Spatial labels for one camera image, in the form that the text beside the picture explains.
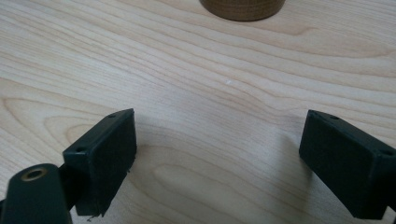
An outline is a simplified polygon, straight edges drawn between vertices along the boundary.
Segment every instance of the brown cup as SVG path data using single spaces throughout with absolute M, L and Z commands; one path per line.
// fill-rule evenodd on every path
M 211 13 L 231 21 L 258 21 L 275 15 L 285 0 L 200 0 Z

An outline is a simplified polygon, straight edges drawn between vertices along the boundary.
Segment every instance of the wood grain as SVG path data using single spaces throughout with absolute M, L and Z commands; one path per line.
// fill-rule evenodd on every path
M 132 107 L 135 164 L 92 223 L 390 223 L 353 218 L 298 147 L 309 108 L 396 147 L 395 24 L 393 0 L 286 1 L 248 23 L 198 0 L 0 1 L 2 196 Z

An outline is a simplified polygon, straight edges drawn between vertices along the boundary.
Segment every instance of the black mount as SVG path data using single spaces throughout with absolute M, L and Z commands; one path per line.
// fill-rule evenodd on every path
M 346 121 L 310 110 L 300 157 L 353 217 L 396 211 L 396 150 Z
M 38 164 L 14 175 L 0 202 L 1 224 L 71 223 L 104 215 L 134 162 L 134 110 L 111 114 L 64 151 L 64 164 Z

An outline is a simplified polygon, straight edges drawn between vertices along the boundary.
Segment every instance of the wooden table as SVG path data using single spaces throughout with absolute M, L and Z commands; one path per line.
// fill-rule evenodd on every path
M 306 112 L 396 147 L 394 0 L 287 0 L 248 23 L 198 0 L 3 0 L 0 70 L 1 197 L 134 108 L 132 172 L 92 223 L 362 223 L 299 159 Z

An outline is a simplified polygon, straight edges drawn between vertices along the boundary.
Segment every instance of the screw hole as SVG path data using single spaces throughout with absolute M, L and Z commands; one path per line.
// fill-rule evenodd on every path
M 46 173 L 47 173 L 47 169 L 45 169 L 45 168 L 42 168 L 42 167 L 35 168 L 35 169 L 32 169 L 32 170 L 26 172 L 25 174 L 23 174 L 21 179 L 25 182 L 33 181 L 33 180 L 37 180 L 38 178 L 41 178 Z

